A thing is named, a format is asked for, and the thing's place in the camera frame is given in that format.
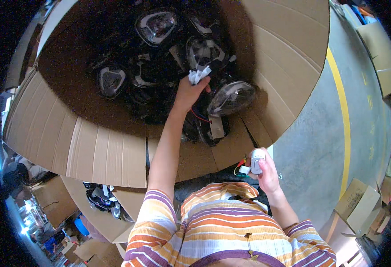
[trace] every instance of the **woman's left hand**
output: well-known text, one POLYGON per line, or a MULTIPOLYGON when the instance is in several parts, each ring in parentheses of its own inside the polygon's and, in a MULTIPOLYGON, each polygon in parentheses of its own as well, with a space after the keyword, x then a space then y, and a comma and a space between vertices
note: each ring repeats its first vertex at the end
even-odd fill
POLYGON ((193 104, 197 101, 201 92, 206 88, 206 92, 210 92, 209 87, 210 77, 203 78, 197 85, 191 85, 188 76, 183 78, 177 89, 175 104, 173 110, 180 114, 187 114, 191 110, 193 104))

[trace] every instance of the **concrete floor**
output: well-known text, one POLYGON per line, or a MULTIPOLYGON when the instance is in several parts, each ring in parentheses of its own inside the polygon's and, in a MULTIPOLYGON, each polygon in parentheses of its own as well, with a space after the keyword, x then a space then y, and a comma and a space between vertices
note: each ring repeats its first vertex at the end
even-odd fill
MULTIPOLYGON (((375 188, 391 154, 391 109, 353 22, 331 10, 329 48, 344 87, 350 117, 351 156, 347 185, 356 177, 375 188)), ((317 229, 339 200, 344 170, 344 123, 331 65, 302 112, 274 144, 274 161, 290 205, 317 229)))

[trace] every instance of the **woman's left arm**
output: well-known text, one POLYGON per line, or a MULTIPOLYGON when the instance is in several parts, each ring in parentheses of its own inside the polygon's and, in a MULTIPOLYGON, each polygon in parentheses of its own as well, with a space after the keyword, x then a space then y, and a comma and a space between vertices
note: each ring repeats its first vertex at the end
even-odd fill
POLYGON ((175 104, 164 125, 160 142, 150 165, 148 190, 160 190, 171 200, 179 161, 183 122, 203 89, 210 91, 209 81, 210 77, 206 77, 195 86, 191 85, 188 76, 180 81, 175 104))

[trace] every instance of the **woman's right hand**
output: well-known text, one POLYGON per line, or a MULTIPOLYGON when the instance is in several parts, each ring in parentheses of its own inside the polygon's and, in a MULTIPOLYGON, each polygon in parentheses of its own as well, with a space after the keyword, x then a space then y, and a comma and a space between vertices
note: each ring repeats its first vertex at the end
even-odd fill
MULTIPOLYGON (((265 192, 265 194, 273 194, 276 190, 280 188, 278 183, 277 169, 275 167, 274 161, 271 158, 270 154, 267 152, 265 147, 260 147, 265 152, 265 160, 260 159, 258 161, 259 167, 262 170, 260 175, 249 173, 249 176, 259 180, 259 187, 265 192)), ((246 165, 250 166, 250 160, 246 161, 246 165)))

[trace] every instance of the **yellow floor line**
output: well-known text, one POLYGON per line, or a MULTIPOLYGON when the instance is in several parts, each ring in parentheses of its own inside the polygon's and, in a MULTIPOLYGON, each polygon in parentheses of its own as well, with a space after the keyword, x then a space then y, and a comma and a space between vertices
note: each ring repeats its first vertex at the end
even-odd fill
MULTIPOLYGON (((339 199, 344 195, 347 189, 348 172, 350 170, 350 157, 351 157, 351 131, 350 131, 350 115, 348 113, 347 97, 345 96, 344 86, 342 85, 341 75, 337 67, 337 63, 333 58, 332 51, 327 47, 326 59, 329 62, 329 66, 332 70, 333 79, 337 86, 339 104, 341 105, 342 121, 344 123, 344 171, 342 173, 341 190, 339 193, 339 199)), ((333 222, 329 233, 327 234, 326 243, 331 239, 332 233, 337 226, 338 214, 334 212, 333 222)))

